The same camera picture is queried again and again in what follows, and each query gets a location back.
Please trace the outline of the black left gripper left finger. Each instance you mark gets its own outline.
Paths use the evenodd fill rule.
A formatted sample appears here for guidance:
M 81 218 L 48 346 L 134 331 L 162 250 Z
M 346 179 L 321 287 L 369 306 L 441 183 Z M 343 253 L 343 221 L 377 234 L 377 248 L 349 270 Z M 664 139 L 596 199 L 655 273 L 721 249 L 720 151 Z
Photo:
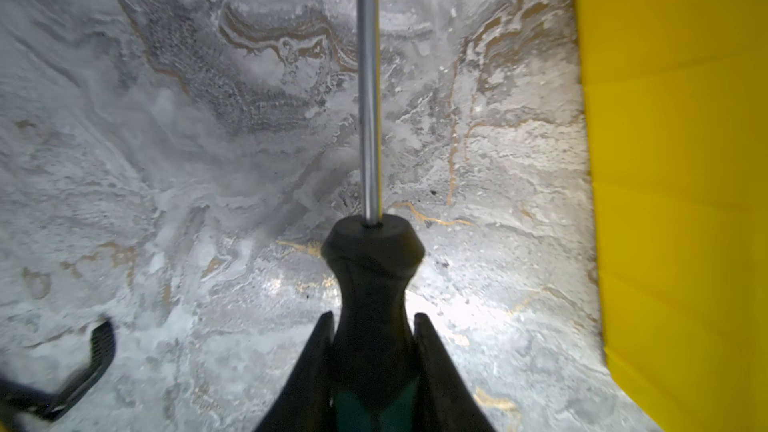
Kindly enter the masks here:
M 287 382 L 256 432 L 334 431 L 329 357 L 334 333 L 332 312 L 322 314 Z

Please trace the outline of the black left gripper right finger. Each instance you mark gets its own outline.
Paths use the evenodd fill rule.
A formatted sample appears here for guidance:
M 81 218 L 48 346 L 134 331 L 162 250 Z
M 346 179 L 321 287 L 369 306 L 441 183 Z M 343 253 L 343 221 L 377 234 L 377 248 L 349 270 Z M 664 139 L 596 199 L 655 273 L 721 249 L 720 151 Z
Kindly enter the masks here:
M 414 317 L 414 339 L 421 369 L 414 431 L 494 432 L 465 386 L 430 318 Z

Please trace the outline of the black green handled screwdriver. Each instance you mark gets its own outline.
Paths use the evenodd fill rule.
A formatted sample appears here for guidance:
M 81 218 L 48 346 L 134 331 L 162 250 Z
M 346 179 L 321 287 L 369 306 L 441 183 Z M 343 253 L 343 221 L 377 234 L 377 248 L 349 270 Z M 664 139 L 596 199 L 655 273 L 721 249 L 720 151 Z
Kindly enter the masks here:
M 424 247 L 407 220 L 382 211 L 378 0 L 357 0 L 357 48 L 362 209 L 322 246 L 342 297 L 333 408 L 340 431 L 413 431 L 420 369 L 405 289 Z

